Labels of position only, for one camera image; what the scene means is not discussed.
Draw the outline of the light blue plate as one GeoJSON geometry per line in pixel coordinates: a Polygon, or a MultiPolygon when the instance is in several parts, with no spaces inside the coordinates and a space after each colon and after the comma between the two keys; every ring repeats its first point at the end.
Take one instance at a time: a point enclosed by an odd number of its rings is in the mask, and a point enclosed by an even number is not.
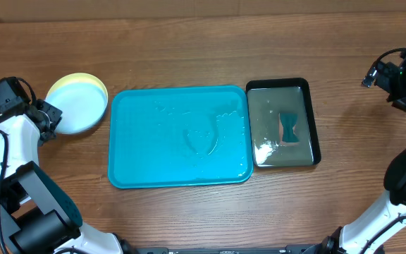
{"type": "Polygon", "coordinates": [[[96,85],[72,83],[50,93],[45,101],[62,111],[56,132],[70,135],[95,126],[106,111],[108,97],[96,85]]]}

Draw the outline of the yellow-green plate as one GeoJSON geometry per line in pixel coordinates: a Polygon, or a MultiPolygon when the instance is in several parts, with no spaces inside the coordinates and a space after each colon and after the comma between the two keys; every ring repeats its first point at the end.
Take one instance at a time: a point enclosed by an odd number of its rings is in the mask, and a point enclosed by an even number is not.
{"type": "Polygon", "coordinates": [[[84,104],[107,108],[109,94],[105,84],[89,73],[71,73],[59,78],[50,88],[45,98],[54,106],[84,104]]]}

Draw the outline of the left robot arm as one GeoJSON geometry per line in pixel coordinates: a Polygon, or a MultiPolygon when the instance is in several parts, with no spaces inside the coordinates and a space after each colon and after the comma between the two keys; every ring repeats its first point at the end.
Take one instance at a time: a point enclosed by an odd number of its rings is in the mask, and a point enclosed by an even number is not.
{"type": "Polygon", "coordinates": [[[0,249],[2,253],[135,253],[84,223],[70,197],[39,167],[62,112],[22,78],[0,80],[0,249]]]}

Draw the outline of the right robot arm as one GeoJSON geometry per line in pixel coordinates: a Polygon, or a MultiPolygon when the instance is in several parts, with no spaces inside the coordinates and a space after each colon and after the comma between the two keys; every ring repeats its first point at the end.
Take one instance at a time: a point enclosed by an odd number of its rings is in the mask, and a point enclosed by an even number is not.
{"type": "MultiPolygon", "coordinates": [[[[362,84],[380,87],[393,107],[406,112],[406,47],[396,52],[402,59],[400,65],[384,63],[379,56],[362,84]]],[[[388,166],[383,186],[384,192],[362,215],[308,248],[307,253],[383,253],[384,243],[406,227],[406,149],[388,166]]]]}

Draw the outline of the black water tray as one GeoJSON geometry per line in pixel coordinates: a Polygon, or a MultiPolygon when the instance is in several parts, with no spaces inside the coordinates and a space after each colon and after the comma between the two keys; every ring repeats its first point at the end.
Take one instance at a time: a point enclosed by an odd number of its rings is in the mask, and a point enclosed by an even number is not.
{"type": "Polygon", "coordinates": [[[312,167],[321,161],[309,83],[304,78],[246,84],[253,162],[260,168],[312,167]],[[297,114],[299,143],[281,145],[279,114],[297,114]]]}

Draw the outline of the teal plastic tray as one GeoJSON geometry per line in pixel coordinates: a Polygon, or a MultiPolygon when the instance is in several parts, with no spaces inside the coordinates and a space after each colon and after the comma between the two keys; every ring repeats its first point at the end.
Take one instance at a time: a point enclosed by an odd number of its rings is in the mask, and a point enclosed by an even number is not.
{"type": "Polygon", "coordinates": [[[253,173],[245,91],[126,90],[111,105],[107,176],[120,189],[242,183],[253,173]]]}

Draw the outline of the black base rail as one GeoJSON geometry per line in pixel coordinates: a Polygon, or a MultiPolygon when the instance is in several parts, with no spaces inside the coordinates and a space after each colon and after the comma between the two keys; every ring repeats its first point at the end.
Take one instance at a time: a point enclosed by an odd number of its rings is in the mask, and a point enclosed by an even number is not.
{"type": "Polygon", "coordinates": [[[280,248],[138,248],[139,254],[317,254],[323,253],[321,244],[297,244],[280,248]]]}

